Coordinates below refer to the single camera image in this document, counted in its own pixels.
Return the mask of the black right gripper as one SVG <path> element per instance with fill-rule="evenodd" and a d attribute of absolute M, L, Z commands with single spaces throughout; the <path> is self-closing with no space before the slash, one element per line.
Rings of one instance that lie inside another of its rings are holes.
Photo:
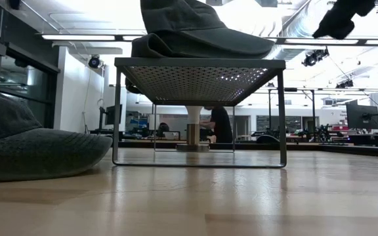
<path fill-rule="evenodd" d="M 376 0 L 337 0 L 335 8 L 328 10 L 319 23 L 313 38 L 325 36 L 344 39 L 355 25 L 352 17 L 355 14 L 366 16 L 374 7 Z"/>

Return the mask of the grey baseball cap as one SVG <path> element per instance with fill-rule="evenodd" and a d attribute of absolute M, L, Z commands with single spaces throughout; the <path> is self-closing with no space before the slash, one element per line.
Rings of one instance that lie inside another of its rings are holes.
<path fill-rule="evenodd" d="M 140 0 L 147 35 L 158 35 L 172 58 L 261 59 L 274 42 L 228 28 L 215 9 L 198 0 Z"/>
<path fill-rule="evenodd" d="M 150 33 L 132 41 L 131 56 L 135 58 L 172 58 L 175 54 L 158 35 Z"/>
<path fill-rule="evenodd" d="M 95 166 L 113 140 L 45 128 L 30 109 L 0 93 L 0 182 L 81 174 Z"/>

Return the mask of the large black monitor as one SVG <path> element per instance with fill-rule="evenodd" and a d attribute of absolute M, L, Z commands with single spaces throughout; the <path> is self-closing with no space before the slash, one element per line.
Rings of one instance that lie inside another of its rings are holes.
<path fill-rule="evenodd" d="M 349 129 L 378 129 L 378 108 L 376 106 L 361 106 L 346 104 L 346 117 Z"/>

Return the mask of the background black robot arms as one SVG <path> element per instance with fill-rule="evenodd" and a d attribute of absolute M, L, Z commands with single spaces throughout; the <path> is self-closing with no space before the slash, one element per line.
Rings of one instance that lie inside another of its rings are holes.
<path fill-rule="evenodd" d="M 340 131 L 330 130 L 331 126 L 327 124 L 326 126 L 320 125 L 315 127 L 314 130 L 298 130 L 295 135 L 301 138 L 306 138 L 308 142 L 323 142 L 329 143 L 333 142 L 334 138 L 343 138 L 344 135 Z"/>

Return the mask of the dark domed object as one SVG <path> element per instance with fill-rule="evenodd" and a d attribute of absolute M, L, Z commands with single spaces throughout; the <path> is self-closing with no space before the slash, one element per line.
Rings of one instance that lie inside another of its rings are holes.
<path fill-rule="evenodd" d="M 274 136 L 263 134 L 257 137 L 257 144 L 279 144 L 280 141 Z"/>

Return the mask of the grey perforated metal riser stand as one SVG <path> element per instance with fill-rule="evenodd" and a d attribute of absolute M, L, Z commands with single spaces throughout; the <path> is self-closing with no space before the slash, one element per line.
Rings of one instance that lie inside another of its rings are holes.
<path fill-rule="evenodd" d="M 229 58 L 116 58 L 115 120 L 125 77 L 155 107 L 187 106 L 194 119 L 203 106 L 236 107 L 267 82 L 278 82 L 279 121 L 285 122 L 283 60 Z"/>

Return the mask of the person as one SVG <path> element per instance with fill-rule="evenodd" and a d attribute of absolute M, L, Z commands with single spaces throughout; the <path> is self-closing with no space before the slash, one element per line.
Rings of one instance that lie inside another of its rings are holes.
<path fill-rule="evenodd" d="M 225 108 L 222 106 L 204 106 L 203 108 L 211 112 L 211 117 L 209 121 L 200 121 L 199 125 L 213 130 L 217 143 L 232 143 L 232 128 Z"/>

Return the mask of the black office chair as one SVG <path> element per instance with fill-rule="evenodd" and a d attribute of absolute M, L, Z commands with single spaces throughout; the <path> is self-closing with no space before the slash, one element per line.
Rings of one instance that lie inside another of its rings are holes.
<path fill-rule="evenodd" d="M 169 125 L 167 123 L 160 123 L 159 126 L 158 126 L 158 129 L 156 131 L 156 136 L 159 137 L 159 138 L 164 138 L 165 133 L 169 132 L 169 131 L 170 131 L 170 128 L 169 128 Z"/>

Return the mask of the blue storage bins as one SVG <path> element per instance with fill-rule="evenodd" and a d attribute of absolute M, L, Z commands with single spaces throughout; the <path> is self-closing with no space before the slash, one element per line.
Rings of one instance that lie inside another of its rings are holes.
<path fill-rule="evenodd" d="M 127 131 L 132 131 L 134 128 L 142 129 L 148 127 L 148 119 L 143 117 L 141 119 L 131 118 L 127 123 L 126 129 Z"/>

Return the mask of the small black monitor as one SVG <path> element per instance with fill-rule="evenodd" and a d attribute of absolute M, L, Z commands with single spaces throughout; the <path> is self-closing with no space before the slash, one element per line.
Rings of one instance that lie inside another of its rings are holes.
<path fill-rule="evenodd" d="M 116 107 L 99 107 L 99 129 L 102 129 L 103 125 L 114 125 L 115 124 L 115 114 L 116 114 Z"/>

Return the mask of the silver ventilation duct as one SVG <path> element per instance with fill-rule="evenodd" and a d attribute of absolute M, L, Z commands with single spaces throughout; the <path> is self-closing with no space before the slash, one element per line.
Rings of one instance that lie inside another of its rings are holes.
<path fill-rule="evenodd" d="M 233 0 L 227 25 L 261 37 L 311 38 L 336 0 Z"/>

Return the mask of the black tall frame stand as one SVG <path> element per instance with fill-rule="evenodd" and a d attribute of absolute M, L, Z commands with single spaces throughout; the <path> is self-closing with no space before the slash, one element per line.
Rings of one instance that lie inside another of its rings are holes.
<path fill-rule="evenodd" d="M 279 88 L 268 88 L 268 115 L 269 117 L 272 116 L 272 104 L 271 104 L 271 92 L 275 90 L 277 92 L 277 95 L 279 96 Z M 316 104 L 315 104 L 315 91 L 316 88 L 293 88 L 293 87 L 285 87 L 283 88 L 283 93 L 288 93 L 288 94 L 295 94 L 302 92 L 307 98 L 309 98 L 312 101 L 312 128 L 309 130 L 316 130 Z"/>

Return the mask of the black table edge rail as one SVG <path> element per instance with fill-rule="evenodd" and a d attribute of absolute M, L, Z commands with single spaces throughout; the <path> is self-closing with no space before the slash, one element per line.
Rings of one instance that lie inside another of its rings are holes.
<path fill-rule="evenodd" d="M 118 142 L 119 148 L 159 148 L 175 149 L 178 143 L 173 142 Z M 236 144 L 236 150 L 279 150 L 279 144 Z M 365 155 L 378 157 L 378 147 L 368 146 L 335 146 L 322 145 L 317 143 L 311 144 L 287 144 L 288 151 L 324 151 L 333 153 L 345 153 L 351 155 Z"/>

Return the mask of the ceiling light rail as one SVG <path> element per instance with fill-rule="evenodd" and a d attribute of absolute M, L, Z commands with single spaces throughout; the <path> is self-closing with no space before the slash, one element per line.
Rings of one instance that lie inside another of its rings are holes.
<path fill-rule="evenodd" d="M 83 35 L 83 34 L 41 34 L 42 38 L 51 41 L 123 41 L 142 37 L 141 35 Z M 313 39 L 306 37 L 266 37 L 277 45 L 316 45 L 316 46 L 357 46 L 378 47 L 378 39 Z"/>

